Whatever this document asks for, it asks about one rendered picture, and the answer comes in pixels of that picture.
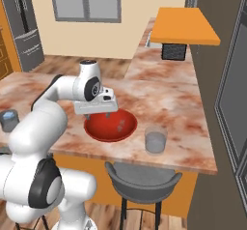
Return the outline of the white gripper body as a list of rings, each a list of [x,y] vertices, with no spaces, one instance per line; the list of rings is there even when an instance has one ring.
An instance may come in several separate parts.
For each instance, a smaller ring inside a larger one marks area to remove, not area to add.
[[[92,101],[73,101],[74,111],[76,114],[97,114],[116,112],[118,103],[115,96],[98,96]]]

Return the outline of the red bowl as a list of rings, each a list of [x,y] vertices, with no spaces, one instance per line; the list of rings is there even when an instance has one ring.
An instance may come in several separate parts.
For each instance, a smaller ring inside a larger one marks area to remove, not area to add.
[[[124,126],[120,125],[120,120],[125,120]],[[109,118],[106,118],[105,113],[92,114],[90,120],[84,122],[84,129],[97,141],[118,142],[128,138],[137,129],[137,124],[132,113],[119,109],[112,112]],[[118,132],[118,126],[123,127],[122,132]]]

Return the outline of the glass of water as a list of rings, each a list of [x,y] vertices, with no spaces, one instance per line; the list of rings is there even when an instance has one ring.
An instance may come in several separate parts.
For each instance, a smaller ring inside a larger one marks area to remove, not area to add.
[[[152,154],[165,150],[168,131],[161,126],[149,126],[145,130],[145,148]]]
[[[11,132],[19,123],[18,113],[14,109],[0,112],[0,125],[3,132]]]

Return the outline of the orange island cabinet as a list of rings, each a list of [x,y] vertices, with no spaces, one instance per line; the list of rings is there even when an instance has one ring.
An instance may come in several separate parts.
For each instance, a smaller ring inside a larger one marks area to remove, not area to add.
[[[95,196],[91,199],[92,202],[121,206],[122,198],[114,190],[102,159],[59,154],[55,154],[54,158],[60,167],[85,171],[96,177],[97,188]],[[197,178],[198,174],[195,172],[182,171],[182,177],[173,193],[162,202],[161,213],[163,215],[187,218]]]

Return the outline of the grey sink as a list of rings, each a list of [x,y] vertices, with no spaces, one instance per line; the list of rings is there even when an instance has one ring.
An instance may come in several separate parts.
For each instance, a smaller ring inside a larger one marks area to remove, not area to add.
[[[151,31],[148,34],[146,43],[145,43],[145,47],[146,48],[158,48],[161,49],[162,48],[162,43],[152,43],[151,42]]]

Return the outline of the black box appliance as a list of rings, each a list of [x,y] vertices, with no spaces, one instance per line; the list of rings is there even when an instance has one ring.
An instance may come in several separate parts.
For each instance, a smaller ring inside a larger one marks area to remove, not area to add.
[[[162,45],[161,58],[163,60],[184,61],[186,44],[164,43]]]

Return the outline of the orange tall cupboard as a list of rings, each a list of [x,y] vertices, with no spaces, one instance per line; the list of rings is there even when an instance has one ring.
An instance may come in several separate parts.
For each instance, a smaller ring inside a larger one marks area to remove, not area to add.
[[[21,66],[14,44],[10,24],[0,0],[0,80],[12,72],[20,72]]]

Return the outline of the grey framed window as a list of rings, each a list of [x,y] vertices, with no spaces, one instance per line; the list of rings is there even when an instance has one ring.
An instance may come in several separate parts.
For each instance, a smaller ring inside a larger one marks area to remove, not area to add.
[[[52,0],[55,19],[72,22],[121,23],[121,0]]]

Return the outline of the grey fridge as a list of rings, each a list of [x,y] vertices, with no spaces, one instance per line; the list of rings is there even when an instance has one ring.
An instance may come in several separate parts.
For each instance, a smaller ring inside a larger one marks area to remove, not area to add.
[[[20,66],[29,72],[44,61],[32,0],[3,0]]]

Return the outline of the grey framed glass door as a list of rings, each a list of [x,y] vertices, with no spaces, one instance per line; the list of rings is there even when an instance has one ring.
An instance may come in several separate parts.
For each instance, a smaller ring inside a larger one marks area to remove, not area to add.
[[[237,14],[215,113],[247,215],[247,0]]]

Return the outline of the large orange wall shelf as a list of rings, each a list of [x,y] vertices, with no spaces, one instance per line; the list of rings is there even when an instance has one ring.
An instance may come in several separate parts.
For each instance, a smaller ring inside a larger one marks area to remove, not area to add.
[[[220,38],[199,8],[160,8],[151,42],[219,45]]]

